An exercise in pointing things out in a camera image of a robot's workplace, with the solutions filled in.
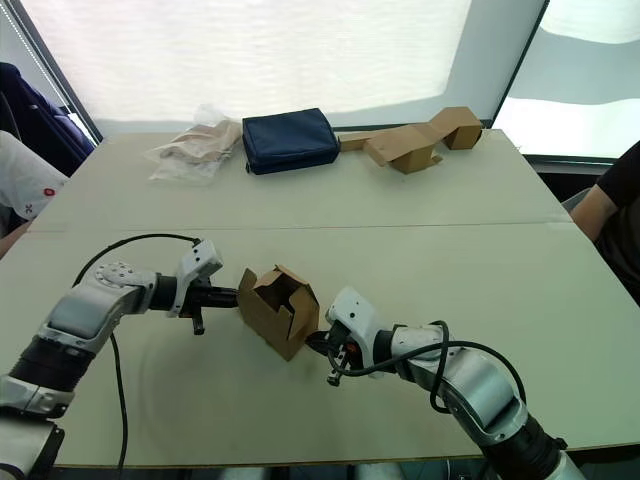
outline person's arm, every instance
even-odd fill
[[[609,217],[640,196],[640,142],[636,143],[598,179],[570,215],[591,241]]]
[[[571,210],[571,218],[592,242],[600,235],[609,217],[618,211],[618,207],[598,185]]]
[[[62,188],[67,177],[0,130],[0,204],[33,220]]]
[[[27,231],[29,225],[31,225],[31,222],[24,223],[6,237],[0,238],[0,259],[5,256],[9,249],[13,247],[13,244]]]

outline dark blue jacket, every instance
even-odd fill
[[[93,144],[68,115],[31,87],[10,63],[0,62],[0,93],[2,129],[17,133],[22,143],[60,172],[71,176],[93,151]]]

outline white shirt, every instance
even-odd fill
[[[67,177],[29,150],[10,133],[0,130],[0,206],[32,220],[60,191]],[[0,212],[0,237],[6,232]]]

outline cardboard piece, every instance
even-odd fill
[[[341,135],[340,150],[362,148],[378,165],[389,163],[403,173],[412,173],[442,160],[433,155],[439,141],[443,140],[451,150],[469,149],[481,134],[482,123],[468,107],[448,107],[430,122]]]
[[[443,108],[429,123],[444,134],[444,143],[450,150],[473,148],[482,133],[482,122],[468,107]]]
[[[320,306],[311,286],[282,265],[260,278],[247,268],[238,307],[244,322],[287,361],[318,329]]]
[[[364,147],[364,142],[387,130],[388,129],[369,130],[366,132],[341,133],[338,136],[338,138],[340,138],[340,151],[351,152],[353,150],[362,150],[362,147]]]
[[[406,125],[366,140],[363,149],[380,166],[389,163],[403,173],[412,173],[438,163],[440,157],[433,157],[434,146],[435,142],[417,128]]]

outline black cable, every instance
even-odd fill
[[[486,477],[487,473],[489,473],[489,467],[489,460],[485,459],[484,462],[482,462],[480,470],[478,471],[478,480],[484,480],[484,477]]]
[[[124,398],[124,386],[122,384],[122,370],[120,369],[120,350],[116,336],[112,333],[109,337],[111,346],[113,347],[113,358],[116,365],[116,383],[118,384],[118,399],[120,400],[120,416],[122,418],[122,444],[120,445],[120,457],[118,458],[118,467],[116,468],[116,478],[122,478],[122,470],[124,468],[124,459],[127,456],[127,446],[129,445],[129,419],[127,417],[127,405]]]
[[[440,325],[442,327],[442,348],[440,349],[440,361],[438,362],[438,369],[436,370],[436,376],[433,379],[433,387],[429,392],[429,403],[431,408],[440,413],[451,413],[447,407],[441,407],[436,400],[438,399],[438,390],[442,383],[442,377],[444,377],[444,367],[447,364],[447,355],[449,353],[449,327],[446,322],[442,320],[436,320],[431,322],[431,325]]]
[[[526,397],[525,390],[524,390],[524,384],[522,383],[522,379],[520,378],[520,375],[518,375],[518,372],[513,367],[513,365],[511,365],[509,360],[507,360],[502,354],[500,354],[499,352],[495,351],[491,347],[487,347],[486,345],[482,345],[481,343],[468,342],[466,340],[452,340],[452,341],[450,341],[448,343],[448,346],[449,347],[467,347],[467,348],[474,348],[476,350],[482,350],[483,352],[488,353],[489,355],[491,355],[491,356],[497,358],[498,360],[500,360],[500,362],[502,362],[502,364],[505,367],[507,367],[507,370],[509,370],[509,373],[511,374],[511,376],[515,380],[516,386],[518,387],[518,395],[522,399],[522,402],[525,403],[525,404],[527,403],[527,397]],[[416,348],[415,350],[411,350],[411,351],[409,351],[407,353],[403,353],[402,355],[399,355],[399,356],[397,356],[395,358],[390,358],[389,360],[385,360],[383,362],[376,363],[376,364],[374,364],[374,365],[372,365],[370,367],[361,368],[361,369],[358,369],[358,370],[347,370],[345,368],[342,368],[336,362],[336,360],[335,360],[335,358],[333,356],[333,351],[331,351],[331,350],[329,350],[327,352],[327,358],[329,359],[329,363],[331,364],[331,367],[336,372],[344,375],[345,377],[363,377],[365,375],[369,375],[369,374],[374,373],[374,372],[384,371],[384,369],[392,367],[397,363],[404,362],[405,360],[409,360],[411,358],[417,357],[418,355],[422,355],[423,353],[433,352],[434,350],[439,350],[441,348],[443,348],[443,344],[442,343],[434,343],[432,345],[425,345],[424,347]]]
[[[115,250],[116,248],[120,248],[121,246],[126,245],[127,243],[135,242],[136,240],[142,240],[144,238],[176,238],[178,240],[186,240],[187,242],[192,242],[194,245],[197,245],[201,241],[199,238],[186,237],[184,235],[177,235],[174,233],[146,233],[144,235],[136,235],[135,237],[124,238],[102,249],[98,253],[96,253],[91,258],[91,260],[89,260],[85,264],[85,266],[82,267],[82,270],[80,270],[80,273],[78,273],[78,276],[73,282],[73,286],[75,287],[77,284],[80,283],[80,280],[82,280],[82,277],[84,277],[87,271],[93,266],[94,263],[100,260],[102,256],[106,255],[112,250]]]
[[[80,273],[76,276],[76,279],[73,282],[73,286],[75,287],[80,283],[85,274],[89,271],[89,269],[96,263],[100,258],[102,258],[107,253],[119,248],[127,243],[135,242],[136,240],[142,240],[144,238],[175,238],[178,240],[186,240],[188,242],[197,245],[201,242],[199,238],[195,237],[187,237],[184,235],[177,235],[173,233],[146,233],[144,235],[136,235],[134,237],[124,238],[122,240],[117,241],[109,245],[108,247],[102,249],[100,252],[95,254],[91,260],[89,260]],[[124,386],[122,383],[122,370],[120,368],[120,350],[118,349],[118,342],[116,341],[116,336],[112,332],[109,339],[111,340],[111,346],[113,347],[113,358],[116,369],[116,383],[118,385],[118,399],[120,400],[120,417],[122,418],[122,444],[120,446],[120,457],[118,458],[118,467],[116,469],[116,478],[120,480],[122,478],[122,471],[124,468],[124,459],[127,456],[127,446],[129,445],[129,419],[127,417],[127,405],[124,397]]]
[[[192,476],[193,476],[193,469],[181,468],[176,473],[176,480],[191,480]]]

